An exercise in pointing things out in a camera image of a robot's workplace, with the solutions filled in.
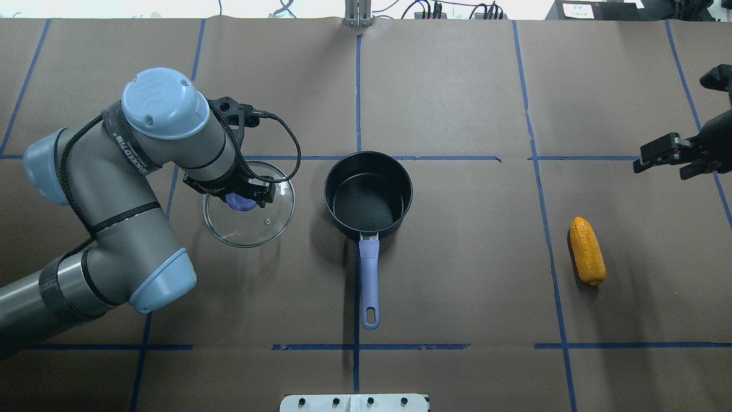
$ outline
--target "handle hole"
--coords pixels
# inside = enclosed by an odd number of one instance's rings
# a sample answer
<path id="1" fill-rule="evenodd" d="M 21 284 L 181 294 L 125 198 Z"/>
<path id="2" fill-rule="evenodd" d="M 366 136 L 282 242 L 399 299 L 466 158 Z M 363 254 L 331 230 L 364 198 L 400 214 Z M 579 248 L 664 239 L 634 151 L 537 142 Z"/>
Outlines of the handle hole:
<path id="1" fill-rule="evenodd" d="M 376 323 L 376 310 L 374 308 L 366 309 L 366 323 L 369 325 Z"/>

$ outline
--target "black saucepan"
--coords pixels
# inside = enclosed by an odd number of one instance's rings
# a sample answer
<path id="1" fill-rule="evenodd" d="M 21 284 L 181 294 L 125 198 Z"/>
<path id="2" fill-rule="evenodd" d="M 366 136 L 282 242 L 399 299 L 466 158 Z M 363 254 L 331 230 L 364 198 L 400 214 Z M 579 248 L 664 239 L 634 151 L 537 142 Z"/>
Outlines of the black saucepan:
<path id="1" fill-rule="evenodd" d="M 412 200 L 409 174 L 379 152 L 356 152 L 336 163 L 325 182 L 325 204 L 338 229 L 359 242 L 361 314 L 366 329 L 376 329 L 379 239 L 401 225 Z"/>

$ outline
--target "blue tape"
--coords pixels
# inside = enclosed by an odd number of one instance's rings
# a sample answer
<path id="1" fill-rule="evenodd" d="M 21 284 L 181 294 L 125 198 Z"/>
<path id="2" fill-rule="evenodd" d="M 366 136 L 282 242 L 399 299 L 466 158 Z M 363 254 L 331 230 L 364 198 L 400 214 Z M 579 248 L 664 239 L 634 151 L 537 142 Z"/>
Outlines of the blue tape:
<path id="1" fill-rule="evenodd" d="M 142 345 L 41 343 L 31 350 L 140 350 Z M 193 350 L 193 345 L 148 345 L 147 350 Z"/>
<path id="2" fill-rule="evenodd" d="M 722 347 L 732 348 L 730 342 L 590 342 L 590 343 L 569 343 L 569 349 L 685 349 L 685 348 L 705 348 L 705 347 Z M 561 343 L 537 343 L 534 349 L 538 350 L 556 350 L 562 349 Z"/>
<path id="3" fill-rule="evenodd" d="M 359 303 L 361 302 L 361 259 L 356 248 L 356 267 L 354 271 L 354 393 L 361 392 L 361 321 Z"/>
<path id="4" fill-rule="evenodd" d="M 195 59 L 193 60 L 193 70 L 190 74 L 190 80 L 195 81 L 195 75 L 198 74 L 198 59 L 201 58 L 201 46 L 203 45 L 203 31 L 206 29 L 206 19 L 201 19 L 201 28 L 198 30 L 198 44 L 195 47 Z"/>
<path id="5" fill-rule="evenodd" d="M 33 55 L 33 59 L 31 60 L 31 65 L 28 67 L 28 73 L 26 73 L 26 78 L 23 80 L 23 86 L 20 88 L 20 93 L 18 94 L 18 99 L 15 101 L 15 108 L 12 110 L 12 114 L 10 115 L 10 121 L 7 124 L 7 129 L 5 130 L 5 136 L 2 139 L 2 144 L 0 144 L 0 156 L 5 153 L 5 147 L 7 146 L 7 142 L 10 139 L 10 133 L 12 132 L 12 126 L 15 124 L 15 118 L 18 116 L 18 111 L 20 110 L 20 104 L 23 102 L 23 96 L 26 95 L 26 89 L 28 88 L 28 83 L 31 80 L 31 76 L 33 75 L 33 69 L 36 67 L 36 62 L 38 61 L 38 56 L 41 53 L 41 48 L 43 47 L 43 42 L 45 41 L 45 37 L 48 34 L 48 27 L 51 25 L 51 20 L 46 19 L 46 23 L 43 26 L 43 32 L 41 33 L 41 38 L 38 40 L 38 46 L 36 46 L 36 52 Z"/>
<path id="6" fill-rule="evenodd" d="M 539 205 L 542 210 L 542 220 L 544 223 L 544 236 L 549 249 L 549 263 L 551 266 L 551 276 L 554 285 L 554 301 L 556 306 L 556 316 L 559 323 L 559 337 L 562 343 L 562 352 L 564 355 L 564 371 L 567 375 L 567 390 L 569 392 L 569 405 L 572 408 L 572 412 L 577 411 L 577 400 L 575 398 L 575 384 L 572 379 L 572 367 L 569 362 L 569 349 L 567 348 L 567 333 L 564 330 L 564 315 L 561 310 L 561 297 L 559 295 L 559 283 L 556 278 L 556 267 L 554 265 L 554 250 L 551 245 L 551 234 L 549 233 L 549 220 L 547 217 L 546 204 L 544 202 L 544 188 L 542 187 L 541 173 L 539 171 L 539 157 L 537 155 L 537 143 L 534 139 L 534 128 L 531 126 L 531 119 L 529 118 L 529 95 L 526 92 L 526 77 L 523 72 L 523 60 L 521 59 L 521 46 L 518 39 L 518 25 L 516 21 L 512 21 L 513 24 L 513 39 L 516 44 L 516 58 L 518 60 L 518 74 L 521 79 L 521 93 L 523 94 L 523 106 L 526 113 L 526 127 L 529 130 L 529 137 L 531 138 L 531 159 L 534 161 L 534 175 L 537 180 L 537 190 L 539 191 Z"/>
<path id="7" fill-rule="evenodd" d="M 696 112 L 696 105 L 694 104 L 694 99 L 691 97 L 691 92 L 689 91 L 689 85 L 686 81 L 686 76 L 684 75 L 684 69 L 681 67 L 681 60 L 679 60 L 679 54 L 676 52 L 676 43 L 673 41 L 673 32 L 671 31 L 671 21 L 666 21 L 666 33 L 668 34 L 668 42 L 671 44 L 671 52 L 673 53 L 673 60 L 676 62 L 676 69 L 679 70 L 679 77 L 681 78 L 681 84 L 684 86 L 684 93 L 686 93 L 687 100 L 689 101 L 689 107 L 691 108 L 691 114 L 694 116 L 694 122 L 696 123 L 697 130 L 701 131 L 701 122 L 699 121 L 699 115 Z M 717 185 L 717 191 L 720 194 L 720 199 L 722 200 L 722 207 L 725 210 L 725 215 L 727 216 L 727 223 L 730 225 L 730 228 L 732 229 L 732 213 L 730 213 L 730 207 L 729 203 L 727 203 L 727 196 L 725 196 L 725 191 L 722 188 L 722 184 L 720 183 L 720 177 L 718 173 L 714 172 L 714 184 Z"/>
<path id="8" fill-rule="evenodd" d="M 296 161 L 294 155 L 245 155 L 248 161 Z M 302 161 L 339 161 L 345 156 L 300 156 Z"/>
<path id="9" fill-rule="evenodd" d="M 463 350 L 468 347 L 470 347 L 469 343 L 364 343 L 358 345 L 310 343 L 285 346 L 273 345 L 272 350 Z"/>
<path id="10" fill-rule="evenodd" d="M 727 196 L 725 196 L 725 190 L 722 188 L 722 183 L 720 182 L 720 176 L 718 173 L 714 172 L 714 184 L 717 185 L 717 191 L 720 192 L 720 197 L 722 198 L 722 207 L 725 209 L 725 214 L 727 215 L 727 223 L 730 225 L 730 229 L 732 229 L 732 213 L 730 213 L 730 207 L 729 203 L 727 203 Z"/>
<path id="11" fill-rule="evenodd" d="M 539 161 L 635 161 L 638 156 L 537 156 Z"/>
<path id="12" fill-rule="evenodd" d="M 165 208 L 165 216 L 171 217 L 171 208 L 173 207 L 173 195 L 176 192 L 176 184 L 178 183 L 178 171 L 180 168 L 176 165 L 173 169 L 173 178 L 171 179 L 171 191 L 168 194 L 168 206 Z"/>
<path id="13" fill-rule="evenodd" d="M 356 151 L 361 151 L 361 37 L 356 36 Z"/>
<path id="14" fill-rule="evenodd" d="M 691 107 L 691 114 L 694 116 L 694 122 L 696 122 L 696 128 L 701 130 L 701 123 L 699 122 L 699 116 L 696 114 L 696 106 L 694 106 L 694 100 L 691 98 L 691 92 L 689 91 L 689 85 L 686 82 L 686 76 L 684 76 L 684 69 L 681 68 L 681 61 L 679 60 L 679 54 L 676 52 L 676 43 L 673 41 L 673 33 L 671 32 L 671 21 L 666 21 L 666 34 L 668 34 L 668 42 L 671 44 L 671 53 L 673 53 L 673 60 L 676 62 L 676 69 L 679 71 L 679 77 L 681 78 L 681 84 L 684 86 L 684 93 L 686 93 L 687 100 L 689 101 L 689 107 Z"/>
<path id="15" fill-rule="evenodd" d="M 145 366 L 145 355 L 147 353 L 147 341 L 150 337 L 150 324 L 152 323 L 152 312 L 145 316 L 145 329 L 142 334 L 142 345 L 140 347 L 140 355 L 138 357 L 138 368 L 135 373 L 135 384 L 132 388 L 132 399 L 130 400 L 130 412 L 137 410 L 137 400 L 140 394 L 140 384 L 142 382 L 142 372 Z"/>
<path id="16" fill-rule="evenodd" d="M 496 156 L 392 156 L 398 161 L 497 161 Z"/>

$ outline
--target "yellow corn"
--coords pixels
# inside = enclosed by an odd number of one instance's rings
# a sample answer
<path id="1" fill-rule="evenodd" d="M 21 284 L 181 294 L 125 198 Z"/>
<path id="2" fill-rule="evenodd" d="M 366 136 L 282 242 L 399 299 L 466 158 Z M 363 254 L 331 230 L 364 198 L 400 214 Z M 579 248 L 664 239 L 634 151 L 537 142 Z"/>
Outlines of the yellow corn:
<path id="1" fill-rule="evenodd" d="M 582 282 L 592 286 L 603 283 L 608 278 L 608 271 L 590 222 L 576 217 L 569 228 L 569 242 L 572 244 L 575 266 Z"/>

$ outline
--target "wire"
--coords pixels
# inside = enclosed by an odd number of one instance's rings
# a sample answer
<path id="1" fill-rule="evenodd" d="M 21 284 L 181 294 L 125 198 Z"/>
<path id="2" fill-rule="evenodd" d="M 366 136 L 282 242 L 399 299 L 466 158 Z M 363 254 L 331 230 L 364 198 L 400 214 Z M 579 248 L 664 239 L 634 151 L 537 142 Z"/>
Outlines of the wire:
<path id="1" fill-rule="evenodd" d="M 76 134 L 66 143 L 66 146 L 64 146 L 64 151 L 61 153 L 61 160 L 59 161 L 59 183 L 61 184 L 61 189 L 64 191 L 64 195 L 66 196 L 66 200 L 69 202 L 69 206 L 71 206 L 71 209 L 74 211 L 74 213 L 76 213 L 76 217 L 79 218 L 81 223 L 84 225 L 84 228 L 87 232 L 89 232 L 92 238 L 94 237 L 94 230 L 86 220 L 86 216 L 81 210 L 81 207 L 79 207 L 79 204 L 76 202 L 76 199 L 74 199 L 73 193 L 71 193 L 66 163 L 69 160 L 69 154 L 71 153 L 71 149 L 72 147 L 74 147 L 74 144 L 76 144 L 76 142 L 79 141 L 79 139 L 81 139 L 81 137 L 86 134 L 86 132 L 91 130 L 97 123 L 101 121 L 102 115 L 99 115 L 92 119 L 91 122 L 87 123 L 86 126 L 79 129 L 79 131 L 76 132 Z"/>
<path id="2" fill-rule="evenodd" d="M 286 181 L 292 179 L 295 176 L 297 171 L 300 169 L 300 161 L 302 159 L 300 143 L 297 141 L 297 137 L 295 137 L 295 133 L 292 132 L 290 127 L 287 126 L 287 123 L 285 123 L 285 121 L 282 120 L 282 118 L 280 118 L 279 116 L 277 116 L 274 113 L 269 113 L 268 111 L 263 111 L 263 110 L 252 111 L 253 116 L 261 117 L 264 119 L 277 120 L 282 125 L 282 127 L 285 128 L 287 133 L 290 135 L 290 137 L 292 138 L 292 142 L 295 144 L 295 148 L 297 149 L 297 160 L 295 162 L 295 167 L 292 169 L 292 172 L 282 179 L 272 179 L 271 177 L 260 176 L 252 171 L 252 169 L 249 167 L 249 164 L 247 163 L 247 159 L 245 159 L 244 155 L 242 154 L 242 148 L 239 146 L 239 143 L 236 142 L 236 137 L 234 136 L 234 132 L 231 130 L 231 126 L 229 126 L 229 124 L 226 122 L 226 120 L 224 120 L 224 116 L 221 114 L 221 112 L 219 111 L 219 109 L 216 107 L 216 105 L 213 103 L 212 100 L 209 100 L 209 107 L 211 108 L 211 111 L 213 111 L 214 117 L 216 117 L 216 120 L 218 120 L 219 123 L 223 126 L 224 131 L 226 132 L 226 134 L 229 136 L 229 139 L 231 140 L 231 143 L 234 144 L 234 149 L 236 150 L 236 153 L 239 155 L 239 160 L 242 161 L 242 163 L 244 164 L 244 169 L 247 171 L 247 173 L 251 177 L 254 177 L 255 179 L 259 179 L 265 183 L 282 183 L 282 182 L 286 182 Z"/>
<path id="3" fill-rule="evenodd" d="M 396 3 L 398 3 L 398 2 L 399 2 L 399 0 L 397 0 L 397 1 L 393 2 L 393 3 L 391 3 L 391 4 L 390 4 L 390 5 L 389 5 L 389 6 L 388 6 L 388 7 L 386 8 L 386 9 L 383 9 L 383 10 L 374 10 L 374 11 L 372 11 L 372 14 L 373 14 L 373 13 L 380 13 L 380 12 L 385 12 L 385 11 L 387 11 L 388 9 L 391 9 L 392 7 L 394 7 L 394 5 L 395 5 Z"/>
<path id="4" fill-rule="evenodd" d="M 67 254 L 67 256 L 73 256 L 73 255 L 79 253 L 80 251 L 83 251 L 84 248 L 86 248 L 87 246 L 91 245 L 92 242 L 94 242 L 94 238 L 86 239 L 84 242 L 81 243 L 81 245 L 76 246 L 72 251 L 70 251 Z"/>
<path id="5" fill-rule="evenodd" d="M 468 17 L 468 20 L 470 20 L 470 19 L 472 19 L 472 18 L 473 18 L 473 15 L 475 14 L 475 10 L 478 10 L 478 7 L 484 7 L 484 10 L 483 10 L 483 11 L 485 12 L 485 13 L 484 13 L 484 15 L 487 15 L 487 14 L 488 14 L 488 5 L 487 5 L 486 3 L 481 3 L 481 4 L 478 4 L 478 5 L 477 5 L 477 6 L 476 6 L 476 7 L 475 7 L 475 8 L 473 9 L 473 11 L 472 11 L 472 12 L 470 12 L 470 17 Z"/>
<path id="6" fill-rule="evenodd" d="M 289 8 L 289 7 L 290 7 L 290 6 L 292 5 L 292 2 L 293 2 L 293 1 L 295 1 L 295 0 L 288 0 L 288 1 L 287 1 L 287 4 L 284 4 L 282 8 L 280 8 L 280 9 L 277 9 L 277 10 L 275 10 L 275 11 L 274 11 L 274 12 L 273 12 L 273 13 L 272 13 L 271 15 L 269 15 L 269 16 L 270 16 L 270 17 L 274 17 L 274 16 L 276 16 L 276 15 L 280 14 L 281 12 L 284 12 L 285 10 L 287 10 L 287 9 L 288 9 L 288 8 Z"/>
<path id="7" fill-rule="evenodd" d="M 490 8 L 487 12 L 485 12 L 485 20 L 494 20 L 493 19 L 493 13 L 496 10 L 496 0 L 493 0 L 493 3 L 490 4 Z"/>
<path id="8" fill-rule="evenodd" d="M 468 7 L 475 7 L 475 6 L 480 5 L 480 4 L 453 3 L 452 1 L 440 1 L 440 2 L 445 3 L 445 4 L 454 4 L 455 6 L 468 6 Z"/>
<path id="9" fill-rule="evenodd" d="M 427 3 L 427 12 L 426 12 L 427 15 L 432 14 L 432 6 L 430 5 L 430 2 L 429 1 L 427 1 L 427 0 L 415 0 L 412 4 L 409 5 L 409 7 L 407 7 L 407 10 L 404 10 L 404 14 L 402 14 L 402 17 L 401 18 L 404 18 L 404 16 L 407 15 L 407 12 L 409 11 L 409 9 L 412 8 L 412 6 L 414 6 L 417 3 L 422 4 L 422 2 Z M 422 4 L 422 17 L 424 17 L 424 16 L 425 16 L 425 6 Z"/>
<path id="10" fill-rule="evenodd" d="M 297 18 L 297 16 L 290 11 L 290 7 L 289 6 L 285 6 L 285 0 L 280 0 L 280 4 L 283 5 L 284 7 L 286 7 L 286 11 L 288 13 L 290 13 L 290 15 L 292 16 L 292 18 Z"/>

